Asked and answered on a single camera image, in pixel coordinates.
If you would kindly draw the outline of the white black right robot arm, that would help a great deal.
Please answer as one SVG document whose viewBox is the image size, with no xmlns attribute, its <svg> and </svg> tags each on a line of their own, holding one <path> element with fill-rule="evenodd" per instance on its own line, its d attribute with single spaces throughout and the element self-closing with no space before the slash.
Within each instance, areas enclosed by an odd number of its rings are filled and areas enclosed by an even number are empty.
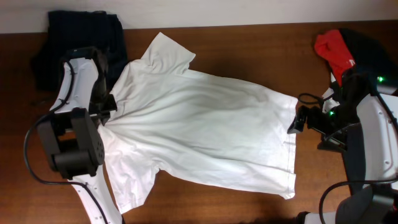
<svg viewBox="0 0 398 224">
<path fill-rule="evenodd" d="M 345 75 L 340 105 L 326 113 L 326 99 L 305 102 L 289 134 L 304 127 L 321 134 L 318 148 L 340 152 L 347 180 L 328 187 L 318 212 L 297 223 L 397 223 L 397 74 Z"/>
</svg>

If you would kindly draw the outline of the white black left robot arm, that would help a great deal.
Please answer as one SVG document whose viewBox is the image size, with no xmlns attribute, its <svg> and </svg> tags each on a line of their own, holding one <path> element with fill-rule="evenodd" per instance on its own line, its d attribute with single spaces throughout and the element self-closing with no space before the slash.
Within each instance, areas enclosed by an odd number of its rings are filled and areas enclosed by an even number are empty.
<svg viewBox="0 0 398 224">
<path fill-rule="evenodd" d="M 50 168 L 77 192 L 92 223 L 124 223 L 104 178 L 104 143 L 98 127 L 117 110 L 106 86 L 108 63 L 95 47 L 73 49 L 61 59 L 55 103 L 34 128 Z"/>
</svg>

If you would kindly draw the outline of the white t-shirt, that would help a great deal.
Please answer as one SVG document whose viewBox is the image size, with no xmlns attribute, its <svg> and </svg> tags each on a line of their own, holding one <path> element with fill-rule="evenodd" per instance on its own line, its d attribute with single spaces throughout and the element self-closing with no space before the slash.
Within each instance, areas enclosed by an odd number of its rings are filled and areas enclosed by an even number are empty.
<svg viewBox="0 0 398 224">
<path fill-rule="evenodd" d="M 297 99 L 255 83 L 190 70 L 195 54 L 157 34 L 111 91 L 98 128 L 121 213 L 144 204 L 160 170 L 233 190 L 295 195 Z"/>
</svg>

